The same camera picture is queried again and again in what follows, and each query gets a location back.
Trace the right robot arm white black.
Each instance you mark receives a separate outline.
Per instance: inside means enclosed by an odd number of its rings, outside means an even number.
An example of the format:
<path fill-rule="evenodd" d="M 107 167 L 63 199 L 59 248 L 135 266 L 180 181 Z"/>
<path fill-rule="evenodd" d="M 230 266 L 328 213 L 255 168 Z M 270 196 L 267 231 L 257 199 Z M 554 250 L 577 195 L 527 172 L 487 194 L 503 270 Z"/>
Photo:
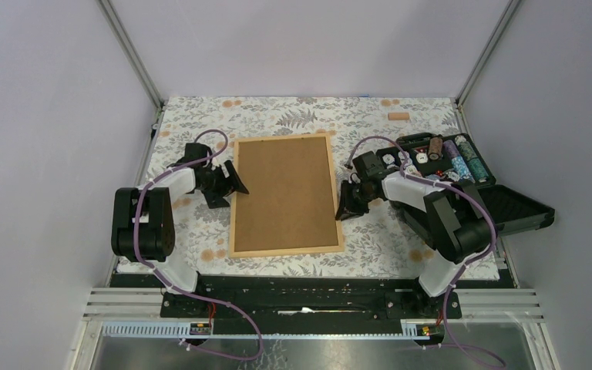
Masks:
<path fill-rule="evenodd" d="M 411 306 L 418 316 L 433 316 L 466 266 L 494 247 L 496 227 L 479 194 L 470 182 L 430 180 L 387 167 L 374 152 L 357 156 L 347 166 L 354 172 L 341 184 L 336 220 L 367 214 L 376 199 L 423 213 L 433 256 L 416 279 Z"/>

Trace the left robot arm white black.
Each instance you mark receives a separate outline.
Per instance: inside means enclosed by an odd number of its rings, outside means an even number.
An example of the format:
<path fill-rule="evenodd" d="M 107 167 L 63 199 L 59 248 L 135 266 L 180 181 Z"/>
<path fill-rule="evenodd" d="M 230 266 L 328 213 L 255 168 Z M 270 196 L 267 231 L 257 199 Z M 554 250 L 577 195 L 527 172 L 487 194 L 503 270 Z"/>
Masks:
<path fill-rule="evenodd" d="M 141 187 L 122 187 L 114 195 L 111 247 L 113 253 L 148 267 L 171 294 L 180 294 L 178 305 L 191 317 L 208 306 L 206 293 L 197 289 L 200 277 L 181 267 L 173 255 L 176 230 L 172 204 L 183 195 L 199 192 L 210 209 L 230 206 L 233 193 L 249 190 L 227 160 L 213 164 L 214 152 L 202 143 L 188 143 L 184 155 L 158 178 Z"/>

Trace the floral tablecloth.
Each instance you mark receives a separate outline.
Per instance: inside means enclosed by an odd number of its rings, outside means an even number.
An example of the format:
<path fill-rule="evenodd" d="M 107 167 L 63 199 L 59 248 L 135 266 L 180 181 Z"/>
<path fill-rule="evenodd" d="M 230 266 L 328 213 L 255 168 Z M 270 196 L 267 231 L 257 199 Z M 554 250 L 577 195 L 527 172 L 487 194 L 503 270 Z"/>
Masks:
<path fill-rule="evenodd" d="M 390 121 L 391 112 L 407 112 L 410 120 Z M 354 146 L 377 150 L 414 133 L 459 132 L 449 98 L 174 96 L 166 103 L 146 178 L 178 160 L 193 140 L 219 151 L 220 160 L 229 160 L 240 138 L 326 133 L 336 177 L 343 180 Z M 284 257 L 230 257 L 230 211 L 211 210 L 199 194 L 180 197 L 172 208 L 177 233 L 173 255 L 183 267 L 202 274 L 413 278 L 433 255 L 380 200 L 370 204 L 367 215 L 342 223 L 342 252 Z"/>

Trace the black poker chip case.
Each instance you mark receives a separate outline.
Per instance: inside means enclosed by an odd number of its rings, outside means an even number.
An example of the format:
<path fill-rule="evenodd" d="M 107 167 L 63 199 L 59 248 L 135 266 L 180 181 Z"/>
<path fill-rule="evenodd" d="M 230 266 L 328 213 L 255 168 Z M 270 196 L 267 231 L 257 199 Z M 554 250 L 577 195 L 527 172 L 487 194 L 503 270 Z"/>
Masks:
<path fill-rule="evenodd" d="M 444 180 L 456 182 L 461 180 L 453 169 L 451 159 L 447 157 L 444 147 L 442 158 L 431 161 L 428 158 L 429 141 L 434 136 L 432 133 L 419 133 L 399 137 L 396 142 L 405 151 L 401 153 L 396 147 L 390 146 L 376 151 L 387 168 L 398 169 L 401 165 L 405 170 L 416 175 L 422 175 L 430 180 Z M 492 171 L 486 165 L 472 138 L 460 133 L 450 136 L 441 136 L 443 142 L 452 140 L 455 143 L 457 136 L 465 136 L 471 142 L 479 158 L 482 160 L 489 174 L 485 183 L 475 182 L 477 192 L 483 200 L 490 216 L 496 225 L 496 233 L 499 236 L 518 234 L 528 230 L 538 230 L 549 227 L 554 222 L 555 210 L 543 203 L 527 197 L 504 185 L 498 184 Z"/>

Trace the small wooden block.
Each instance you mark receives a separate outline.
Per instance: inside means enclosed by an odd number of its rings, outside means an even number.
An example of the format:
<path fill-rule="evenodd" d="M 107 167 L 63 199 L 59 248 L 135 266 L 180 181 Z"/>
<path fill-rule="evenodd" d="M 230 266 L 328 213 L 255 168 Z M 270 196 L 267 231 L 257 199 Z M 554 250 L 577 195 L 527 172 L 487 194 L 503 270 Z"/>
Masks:
<path fill-rule="evenodd" d="M 391 112 L 391 113 L 388 113 L 388 120 L 390 120 L 390 121 L 407 121 L 407 120 L 410 120 L 410 114 L 407 112 Z"/>

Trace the brown chip stack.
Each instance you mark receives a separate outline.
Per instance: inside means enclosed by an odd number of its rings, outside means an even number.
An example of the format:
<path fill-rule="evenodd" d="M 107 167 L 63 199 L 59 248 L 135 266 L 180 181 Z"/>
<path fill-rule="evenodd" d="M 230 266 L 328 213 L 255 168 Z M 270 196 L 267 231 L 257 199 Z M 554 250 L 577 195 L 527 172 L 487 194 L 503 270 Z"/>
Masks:
<path fill-rule="evenodd" d="M 443 140 L 441 136 L 434 136 L 429 141 L 428 158 L 436 161 L 442 158 Z"/>

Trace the purple chip stack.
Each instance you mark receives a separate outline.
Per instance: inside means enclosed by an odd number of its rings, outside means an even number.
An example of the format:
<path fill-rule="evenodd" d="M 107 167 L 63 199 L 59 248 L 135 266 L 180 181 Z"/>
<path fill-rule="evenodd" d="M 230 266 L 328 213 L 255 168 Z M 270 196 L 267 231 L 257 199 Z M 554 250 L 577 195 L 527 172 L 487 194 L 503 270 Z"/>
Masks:
<path fill-rule="evenodd" d="M 452 140 L 446 140 L 443 142 L 443 147 L 446 152 L 448 158 L 455 159 L 457 157 L 461 157 L 461 153 L 457 145 Z"/>

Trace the blue chip stack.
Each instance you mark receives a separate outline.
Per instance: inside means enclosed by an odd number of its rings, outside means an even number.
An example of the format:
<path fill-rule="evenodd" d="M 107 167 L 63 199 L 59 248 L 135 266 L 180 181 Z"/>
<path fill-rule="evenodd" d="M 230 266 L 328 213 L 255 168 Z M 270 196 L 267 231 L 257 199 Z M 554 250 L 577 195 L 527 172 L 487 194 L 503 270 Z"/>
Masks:
<path fill-rule="evenodd" d="M 451 159 L 451 163 L 453 169 L 457 172 L 461 180 L 468 180 L 472 183 L 476 182 L 471 170 L 462 156 L 453 157 Z"/>

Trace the green chip stack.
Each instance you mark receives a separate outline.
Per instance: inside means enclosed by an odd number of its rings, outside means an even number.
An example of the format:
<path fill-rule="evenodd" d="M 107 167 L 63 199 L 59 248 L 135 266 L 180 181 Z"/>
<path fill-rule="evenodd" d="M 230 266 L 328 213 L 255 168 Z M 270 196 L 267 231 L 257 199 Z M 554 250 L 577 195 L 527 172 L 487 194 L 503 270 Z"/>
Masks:
<path fill-rule="evenodd" d="M 473 178 L 479 183 L 485 183 L 489 179 L 489 174 L 471 142 L 465 136 L 457 136 L 455 143 Z"/>

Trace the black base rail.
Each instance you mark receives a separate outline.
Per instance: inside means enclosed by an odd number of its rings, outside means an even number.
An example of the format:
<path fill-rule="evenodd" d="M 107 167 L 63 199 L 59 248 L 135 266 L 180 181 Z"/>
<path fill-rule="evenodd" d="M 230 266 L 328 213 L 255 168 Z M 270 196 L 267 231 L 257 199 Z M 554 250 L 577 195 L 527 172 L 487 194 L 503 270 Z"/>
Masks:
<path fill-rule="evenodd" d="M 412 279 L 203 276 L 196 293 L 204 301 L 163 294 L 161 318 L 203 319 L 217 335 L 387 335 L 402 320 L 431 325 L 463 314 L 457 294 L 429 298 Z"/>

